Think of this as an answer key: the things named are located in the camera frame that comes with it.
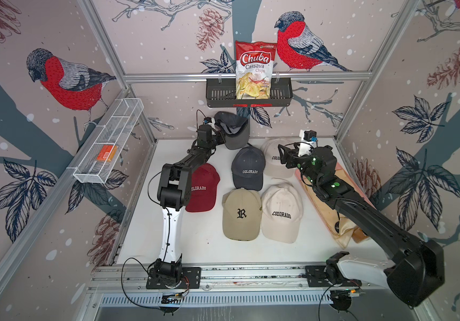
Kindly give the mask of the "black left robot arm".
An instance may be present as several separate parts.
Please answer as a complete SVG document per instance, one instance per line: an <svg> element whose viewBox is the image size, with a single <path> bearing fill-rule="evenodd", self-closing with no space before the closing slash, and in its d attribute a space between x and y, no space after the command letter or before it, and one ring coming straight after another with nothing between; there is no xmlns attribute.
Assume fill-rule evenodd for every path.
<svg viewBox="0 0 460 321"><path fill-rule="evenodd" d="M183 279L182 254L177 242L181 220L191 199L193 173L223 144L225 134L216 129L216 125L214 118L204 118L187 156L176 163L163 165L158 174L156 203L163 212L163 237L159 258L153 263L151 272L153 279L168 286L177 286Z"/></svg>

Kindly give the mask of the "dark grey baseball cap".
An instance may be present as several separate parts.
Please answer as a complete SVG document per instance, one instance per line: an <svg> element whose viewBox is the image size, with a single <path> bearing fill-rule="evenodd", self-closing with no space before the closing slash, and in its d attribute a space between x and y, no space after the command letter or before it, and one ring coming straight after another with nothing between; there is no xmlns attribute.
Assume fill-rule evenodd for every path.
<svg viewBox="0 0 460 321"><path fill-rule="evenodd" d="M261 191L265 167L266 159L260 149L250 144L243 147L231 164L234 187Z"/></svg>

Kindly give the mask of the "black baseball cap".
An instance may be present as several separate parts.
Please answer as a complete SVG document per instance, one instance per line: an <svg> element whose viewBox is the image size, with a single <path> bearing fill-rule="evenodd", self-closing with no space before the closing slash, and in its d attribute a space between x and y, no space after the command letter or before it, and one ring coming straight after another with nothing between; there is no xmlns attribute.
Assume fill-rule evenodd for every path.
<svg viewBox="0 0 460 321"><path fill-rule="evenodd" d="M223 131L225 146L229 150L238 150L247 145L250 138L250 121L248 118L231 112L217 112L215 122Z"/></svg>

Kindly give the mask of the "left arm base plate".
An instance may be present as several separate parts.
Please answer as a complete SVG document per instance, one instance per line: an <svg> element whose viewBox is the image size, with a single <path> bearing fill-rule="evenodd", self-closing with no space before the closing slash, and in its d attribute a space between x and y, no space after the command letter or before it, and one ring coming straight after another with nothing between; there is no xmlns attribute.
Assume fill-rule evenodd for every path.
<svg viewBox="0 0 460 321"><path fill-rule="evenodd" d="M154 267L149 269L146 283L147 290L186 290L199 289L201 280L200 267L183 267L180 280L159 276Z"/></svg>

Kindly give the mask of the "red baseball cap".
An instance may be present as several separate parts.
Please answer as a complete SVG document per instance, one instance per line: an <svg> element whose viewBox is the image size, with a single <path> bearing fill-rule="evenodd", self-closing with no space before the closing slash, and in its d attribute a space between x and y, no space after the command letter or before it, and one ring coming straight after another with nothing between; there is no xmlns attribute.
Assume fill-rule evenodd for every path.
<svg viewBox="0 0 460 321"><path fill-rule="evenodd" d="M200 166L191 179L191 198L185 210L189 213L211 211L217 198L220 176L214 166L205 163Z"/></svg>

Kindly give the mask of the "cream Colorado baseball cap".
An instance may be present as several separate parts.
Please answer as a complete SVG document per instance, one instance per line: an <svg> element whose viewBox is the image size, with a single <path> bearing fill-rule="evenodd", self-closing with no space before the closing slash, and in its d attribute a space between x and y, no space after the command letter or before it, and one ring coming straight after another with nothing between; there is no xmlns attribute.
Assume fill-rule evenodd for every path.
<svg viewBox="0 0 460 321"><path fill-rule="evenodd" d="M272 185L262 195L261 229L268 239L294 243L303 215L302 198L288 182Z"/></svg>

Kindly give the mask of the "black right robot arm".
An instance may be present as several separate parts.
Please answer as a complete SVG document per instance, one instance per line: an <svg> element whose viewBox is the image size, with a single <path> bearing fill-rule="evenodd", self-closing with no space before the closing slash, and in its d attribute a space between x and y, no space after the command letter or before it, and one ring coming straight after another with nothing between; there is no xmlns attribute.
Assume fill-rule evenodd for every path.
<svg viewBox="0 0 460 321"><path fill-rule="evenodd" d="M386 218L346 181L337 177L337 158L330 146L313 147L301 155L302 143L278 145L280 162L300 171L302 182L330 209L354 222L386 253L393 265L373 264L360 274L357 267L345 268L347 253L326 261L325 273L332 284L361 280L389 288L408 306L419 306L445 282L444 250L436 242L424 242Z"/></svg>

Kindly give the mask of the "khaki baseball cap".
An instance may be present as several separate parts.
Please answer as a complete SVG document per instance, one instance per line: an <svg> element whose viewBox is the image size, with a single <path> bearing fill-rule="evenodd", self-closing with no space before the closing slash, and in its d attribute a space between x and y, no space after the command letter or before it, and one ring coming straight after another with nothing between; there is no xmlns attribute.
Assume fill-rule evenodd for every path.
<svg viewBox="0 0 460 321"><path fill-rule="evenodd" d="M226 238L248 242L260 233L262 200L257 191L234 189L223 195L223 233Z"/></svg>

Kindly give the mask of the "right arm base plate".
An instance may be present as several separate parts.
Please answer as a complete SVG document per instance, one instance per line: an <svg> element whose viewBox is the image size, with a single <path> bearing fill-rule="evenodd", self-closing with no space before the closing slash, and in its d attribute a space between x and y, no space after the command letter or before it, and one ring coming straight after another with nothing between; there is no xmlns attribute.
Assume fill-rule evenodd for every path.
<svg viewBox="0 0 460 321"><path fill-rule="evenodd" d="M360 280L345 279L342 282L331 282L326 275L325 268L326 267L323 265L309 265L304 267L304 275L310 288L327 288L330 285L334 285L336 287L352 288L358 288L362 286L362 282Z"/></svg>

